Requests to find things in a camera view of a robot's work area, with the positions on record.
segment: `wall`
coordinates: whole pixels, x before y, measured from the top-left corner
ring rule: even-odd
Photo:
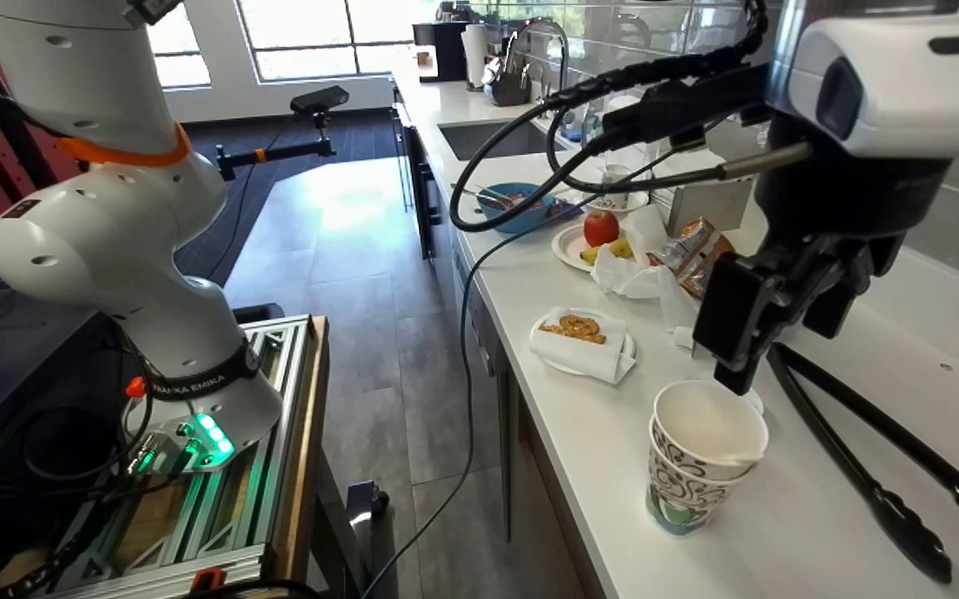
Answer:
[[[167,91],[173,119],[246,119],[285,117],[290,98],[339,84],[349,92],[345,111],[370,111],[391,102],[390,78],[337,78],[259,84],[253,54],[242,38],[237,0],[186,0],[186,18],[209,66],[209,87]]]
[[[474,0],[474,9],[491,15],[499,6],[503,19],[516,18],[552,18],[569,32],[569,80],[622,66],[633,61],[705,51],[739,38],[739,5],[731,0]],[[770,0],[770,19],[778,24],[781,5]],[[552,66],[540,61],[535,72],[552,84]],[[755,131],[742,133],[737,127],[720,127],[710,136],[714,155],[752,155]],[[959,160],[927,213],[927,220],[913,230],[910,247],[959,269]]]

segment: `window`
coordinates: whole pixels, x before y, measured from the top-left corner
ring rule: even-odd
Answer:
[[[209,70],[194,41],[186,6],[147,31],[158,87],[209,87]]]
[[[259,80],[382,72],[440,0],[239,0]]]

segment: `white table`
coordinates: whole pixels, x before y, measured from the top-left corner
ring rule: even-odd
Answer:
[[[464,84],[399,80],[399,91],[450,198],[460,164],[435,123],[510,119],[511,111],[483,106]],[[535,184],[545,174],[543,157],[507,157],[483,164],[468,186]],[[705,376],[710,362],[676,350],[657,304],[609,300],[566,269],[550,252],[550,238],[535,232],[491,258],[480,294],[606,595],[959,595],[959,511],[949,492],[841,411],[826,411],[871,475],[942,535],[956,582],[939,590],[878,532],[770,370],[755,379],[771,428],[763,468],[711,527],[693,535],[661,532],[643,502],[649,402],[670,379]],[[499,232],[460,238],[460,249],[468,264],[495,241]],[[600,306],[633,326],[639,367],[620,390],[532,361],[526,329],[555,304]],[[959,272],[904,249],[895,272],[855,304],[838,340],[795,333],[793,345],[959,466]]]

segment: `concrete floor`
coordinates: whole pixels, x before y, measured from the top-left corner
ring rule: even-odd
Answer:
[[[237,269],[232,306],[328,318],[324,447],[345,490],[377,478],[391,545],[451,490],[465,462],[464,367],[447,264],[420,260],[397,160],[316,168],[271,186]],[[444,518],[405,554],[382,595],[583,595],[535,462],[521,453],[516,541],[503,535],[491,383],[475,376],[475,466]]]

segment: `white countertop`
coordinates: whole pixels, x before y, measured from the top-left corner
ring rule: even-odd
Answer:
[[[404,78],[399,91],[444,198],[450,198],[464,164],[455,164],[435,123],[483,123],[519,112],[519,106],[485,106],[485,98],[464,84],[420,87]],[[540,184],[545,174],[543,157],[507,157],[483,164],[468,186]],[[495,241],[503,238],[475,232],[460,238],[460,247],[475,260]],[[764,462],[731,492],[711,527],[693,535],[661,532],[643,498],[649,402],[661,383],[705,376],[710,362],[672,345],[657,304],[601,295],[583,272],[566,269],[550,252],[550,241],[552,232],[535,232],[491,258],[480,269],[480,294],[606,595],[959,595],[959,511],[951,495],[853,415],[826,411],[871,475],[942,535],[951,557],[951,585],[942,590],[878,532],[770,370],[755,379],[771,428]],[[620,390],[571,379],[532,361],[526,329],[555,304],[596,306],[633,326],[639,367]],[[959,272],[904,249],[895,272],[855,304],[838,340],[795,333],[793,345],[871,395],[959,466]]]

